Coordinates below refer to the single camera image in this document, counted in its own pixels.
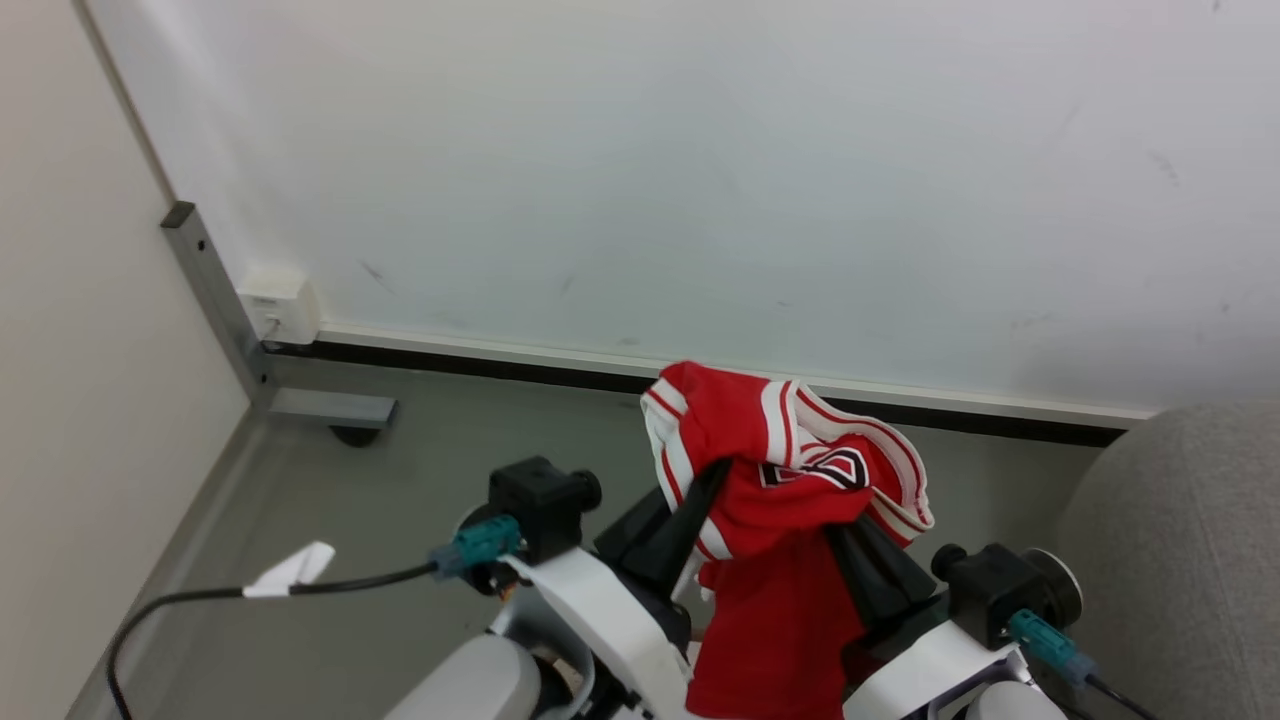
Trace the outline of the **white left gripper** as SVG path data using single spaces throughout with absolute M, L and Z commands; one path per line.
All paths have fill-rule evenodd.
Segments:
M 595 538 L 598 559 L 581 548 L 536 565 L 500 557 L 524 580 L 500 612 L 500 630 L 538 629 L 545 644 L 586 653 L 584 692 L 599 661 L 636 701 L 636 717 L 689 719 L 689 664 L 612 569 L 653 594 L 680 597 L 700 565 L 701 529 L 731 466 L 723 457 L 705 468 L 673 511 L 660 489 L 644 495 Z

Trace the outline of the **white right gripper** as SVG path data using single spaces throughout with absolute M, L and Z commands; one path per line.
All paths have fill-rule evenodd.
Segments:
M 934 594 L 936 580 L 872 518 L 829 524 L 826 539 L 867 633 Z M 909 719 L 923 711 L 934 719 L 972 688 L 1005 680 L 1033 683 L 1019 647 L 988 650 L 946 621 L 858 687 L 844 702 L 844 717 Z

